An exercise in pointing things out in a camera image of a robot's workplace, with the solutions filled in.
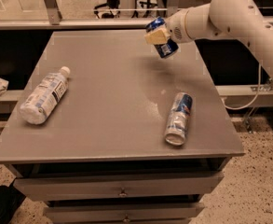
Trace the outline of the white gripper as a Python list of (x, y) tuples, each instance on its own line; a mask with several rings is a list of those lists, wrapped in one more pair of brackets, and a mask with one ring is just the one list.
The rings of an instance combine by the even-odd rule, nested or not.
[(160, 27), (147, 33), (144, 36), (145, 41), (151, 45), (166, 44), (171, 38), (176, 43), (189, 43), (192, 38), (186, 29), (186, 16), (188, 9), (181, 9), (166, 19), (166, 27)]

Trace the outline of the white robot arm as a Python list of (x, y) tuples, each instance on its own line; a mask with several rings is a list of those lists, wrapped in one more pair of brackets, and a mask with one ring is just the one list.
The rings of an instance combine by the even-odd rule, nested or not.
[(211, 0), (203, 6), (184, 8), (145, 35), (152, 45), (225, 38), (243, 44), (273, 78), (273, 25), (253, 0)]

